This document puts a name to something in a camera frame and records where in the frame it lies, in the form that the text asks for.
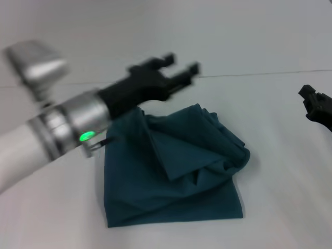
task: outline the green led light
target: green led light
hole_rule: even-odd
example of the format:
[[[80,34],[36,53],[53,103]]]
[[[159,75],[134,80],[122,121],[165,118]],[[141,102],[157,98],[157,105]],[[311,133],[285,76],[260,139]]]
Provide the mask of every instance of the green led light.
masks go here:
[[[79,140],[80,140],[81,142],[84,142],[84,141],[86,141],[86,140],[89,140],[89,139],[93,138],[94,135],[95,135],[95,132],[94,132],[94,131],[87,131],[87,132],[83,133],[83,134],[79,137]]]

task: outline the teal cloth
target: teal cloth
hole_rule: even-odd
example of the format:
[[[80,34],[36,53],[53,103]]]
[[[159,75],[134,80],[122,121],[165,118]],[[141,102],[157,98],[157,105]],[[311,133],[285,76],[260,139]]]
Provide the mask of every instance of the teal cloth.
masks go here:
[[[107,137],[104,206],[108,227],[242,218],[232,176],[249,160],[244,143],[199,104],[166,117],[140,108]]]

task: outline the white table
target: white table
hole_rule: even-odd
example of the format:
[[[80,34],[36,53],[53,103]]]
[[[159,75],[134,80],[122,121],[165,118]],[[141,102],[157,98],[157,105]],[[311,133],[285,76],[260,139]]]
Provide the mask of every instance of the white table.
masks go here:
[[[234,177],[243,219],[108,229],[103,152],[86,159],[77,149],[0,196],[1,249],[331,248],[332,133],[306,119],[297,94],[310,84],[332,96],[328,0],[5,2],[1,47],[43,38],[69,58],[73,72],[54,90],[59,101],[174,51],[180,66],[200,61],[203,77],[171,101],[142,108],[167,115],[199,103],[252,156]],[[0,77],[2,133],[36,111],[3,64]]]

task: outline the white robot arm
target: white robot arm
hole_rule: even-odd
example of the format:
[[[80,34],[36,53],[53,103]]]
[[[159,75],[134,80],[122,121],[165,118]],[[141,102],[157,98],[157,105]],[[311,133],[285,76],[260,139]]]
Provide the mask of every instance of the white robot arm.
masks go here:
[[[148,100],[167,100],[190,85],[197,63],[171,78],[159,70],[175,62],[173,54],[129,68],[129,76],[105,89],[95,89],[62,104],[50,99],[51,86],[67,72],[66,61],[40,41],[17,43],[5,50],[9,65],[39,105],[40,114],[0,136],[0,193],[68,151],[83,146],[87,156],[107,141],[89,139],[116,119]]]

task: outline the crumpled fabric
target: crumpled fabric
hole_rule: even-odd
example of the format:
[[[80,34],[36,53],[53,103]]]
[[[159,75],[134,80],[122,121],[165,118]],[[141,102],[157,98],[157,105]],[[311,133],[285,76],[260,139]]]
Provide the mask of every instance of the crumpled fabric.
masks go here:
[[[244,143],[199,104],[166,117],[137,107],[107,137],[108,227],[242,218],[232,176],[250,158]]]

